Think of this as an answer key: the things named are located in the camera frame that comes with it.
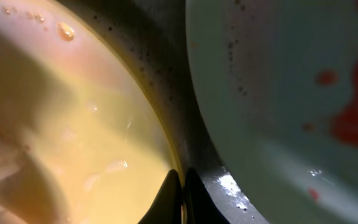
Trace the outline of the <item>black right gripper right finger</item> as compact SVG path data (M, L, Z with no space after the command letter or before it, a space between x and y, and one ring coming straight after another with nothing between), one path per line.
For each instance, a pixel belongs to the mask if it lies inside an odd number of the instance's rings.
M229 224L229 221L215 206L194 168L189 168L186 173L184 198L187 224Z

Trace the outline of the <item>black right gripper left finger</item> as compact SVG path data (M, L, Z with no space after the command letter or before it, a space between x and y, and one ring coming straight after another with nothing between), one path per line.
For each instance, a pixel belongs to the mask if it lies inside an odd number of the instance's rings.
M139 224L181 224L182 191L178 172L170 170Z

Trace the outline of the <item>yellow plate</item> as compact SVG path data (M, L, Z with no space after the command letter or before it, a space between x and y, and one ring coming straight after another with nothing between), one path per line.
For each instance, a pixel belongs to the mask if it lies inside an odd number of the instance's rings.
M57 1L0 1L0 223L139 223L170 170L130 68Z

